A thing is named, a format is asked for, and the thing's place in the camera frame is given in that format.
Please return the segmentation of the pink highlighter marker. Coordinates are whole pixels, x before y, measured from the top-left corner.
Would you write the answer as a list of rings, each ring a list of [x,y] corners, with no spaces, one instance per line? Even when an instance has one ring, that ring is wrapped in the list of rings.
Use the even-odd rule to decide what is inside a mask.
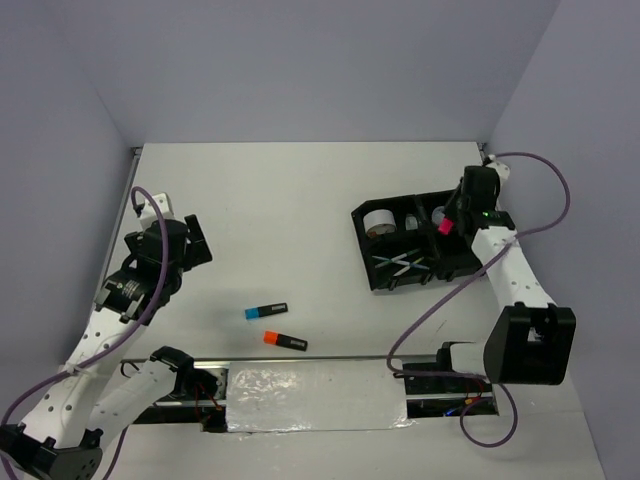
[[[442,235],[449,235],[453,227],[454,227],[454,222],[449,218],[445,217],[442,219],[440,225],[438,226],[438,231]]]

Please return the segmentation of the clear paperclip jar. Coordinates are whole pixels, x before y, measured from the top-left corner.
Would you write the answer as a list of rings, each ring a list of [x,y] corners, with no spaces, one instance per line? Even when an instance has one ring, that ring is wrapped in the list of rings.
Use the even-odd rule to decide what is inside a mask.
[[[438,206],[432,211],[431,221],[436,227],[439,227],[445,219],[446,214],[444,206]]]

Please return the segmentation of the small clear tape roll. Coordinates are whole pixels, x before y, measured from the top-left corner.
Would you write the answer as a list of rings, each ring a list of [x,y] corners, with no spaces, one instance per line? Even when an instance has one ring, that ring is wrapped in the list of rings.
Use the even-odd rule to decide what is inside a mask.
[[[419,228],[418,219],[414,215],[408,214],[405,217],[405,230],[406,231],[415,231],[418,228]]]

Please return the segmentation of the blue highlighter marker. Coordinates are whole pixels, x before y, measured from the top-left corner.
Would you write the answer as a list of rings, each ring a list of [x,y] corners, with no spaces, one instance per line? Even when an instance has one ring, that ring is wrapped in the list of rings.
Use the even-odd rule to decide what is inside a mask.
[[[245,319],[248,321],[264,318],[272,315],[286,313],[288,311],[288,305],[286,302],[262,305],[252,307],[244,311]]]

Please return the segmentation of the yellow pen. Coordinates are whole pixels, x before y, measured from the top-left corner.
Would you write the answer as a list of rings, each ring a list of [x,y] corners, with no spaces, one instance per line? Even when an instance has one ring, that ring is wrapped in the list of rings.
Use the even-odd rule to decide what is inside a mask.
[[[393,276],[394,277],[401,277],[403,275],[405,275],[406,273],[408,273],[411,270],[427,270],[427,267],[425,265],[422,264],[424,258],[423,257],[419,257],[417,259],[415,259],[414,261],[398,261],[397,264],[401,265],[401,268],[399,270],[397,270]]]

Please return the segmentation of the blue pen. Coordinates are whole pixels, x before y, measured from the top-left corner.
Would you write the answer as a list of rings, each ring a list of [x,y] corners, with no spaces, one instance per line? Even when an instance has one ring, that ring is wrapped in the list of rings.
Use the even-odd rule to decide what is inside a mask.
[[[418,270],[425,270],[425,271],[430,270],[428,266],[421,264],[421,259],[417,261],[407,261],[404,258],[395,258],[395,257],[388,258],[388,257],[382,257],[382,256],[374,256],[373,259],[378,260],[378,263],[374,265],[376,269],[384,268],[386,266],[395,264],[395,265],[400,265],[402,267],[407,267],[409,269],[418,269]]]

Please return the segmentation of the large white tape roll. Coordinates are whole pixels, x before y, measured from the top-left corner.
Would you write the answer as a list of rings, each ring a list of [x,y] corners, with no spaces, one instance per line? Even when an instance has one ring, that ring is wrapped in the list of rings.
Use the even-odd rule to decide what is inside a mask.
[[[397,231],[394,214],[387,209],[378,209],[367,213],[363,217],[363,226],[368,238],[375,238]]]

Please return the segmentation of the green pen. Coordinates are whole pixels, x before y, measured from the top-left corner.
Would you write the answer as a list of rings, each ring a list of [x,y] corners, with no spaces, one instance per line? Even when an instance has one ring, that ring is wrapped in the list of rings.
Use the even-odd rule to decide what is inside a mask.
[[[392,256],[392,257],[383,257],[383,256],[374,256],[374,259],[377,261],[375,265],[376,268],[383,268],[391,264],[397,264],[398,261],[406,260],[410,256],[419,253],[419,249],[412,249],[401,254]]]

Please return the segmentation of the orange highlighter marker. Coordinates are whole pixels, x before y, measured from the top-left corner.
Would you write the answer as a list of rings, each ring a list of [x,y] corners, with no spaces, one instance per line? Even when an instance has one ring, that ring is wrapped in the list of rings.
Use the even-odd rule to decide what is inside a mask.
[[[265,344],[296,351],[305,352],[308,348],[308,342],[306,340],[298,339],[273,331],[266,331],[263,335],[263,341]]]

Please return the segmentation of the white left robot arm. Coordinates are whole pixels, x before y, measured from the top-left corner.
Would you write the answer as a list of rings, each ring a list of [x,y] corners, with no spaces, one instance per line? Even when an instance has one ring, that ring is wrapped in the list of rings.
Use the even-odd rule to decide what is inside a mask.
[[[156,312],[182,286],[184,273],[213,256],[196,216],[153,221],[125,237],[129,254],[109,275],[79,344],[37,405],[1,425],[3,462],[36,479],[90,479],[106,447],[152,403],[201,394],[218,379],[173,347],[155,350],[111,393],[105,388]]]

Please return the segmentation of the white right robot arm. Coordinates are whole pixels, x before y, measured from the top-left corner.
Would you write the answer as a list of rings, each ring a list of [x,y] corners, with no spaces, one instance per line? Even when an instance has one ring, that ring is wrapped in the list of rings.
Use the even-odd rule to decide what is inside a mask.
[[[488,338],[443,347],[449,358],[434,371],[436,383],[457,391],[470,375],[493,384],[559,385],[568,367],[576,317],[544,290],[521,245],[510,215],[497,207],[504,165],[468,166],[439,227],[454,230],[479,260],[500,315]]]

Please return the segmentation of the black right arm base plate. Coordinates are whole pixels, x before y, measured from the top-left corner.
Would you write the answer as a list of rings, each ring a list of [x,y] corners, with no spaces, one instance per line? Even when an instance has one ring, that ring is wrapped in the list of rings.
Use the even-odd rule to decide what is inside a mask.
[[[483,380],[467,377],[418,376],[394,373],[404,384],[406,397],[418,399],[455,399],[492,396],[494,390]]]

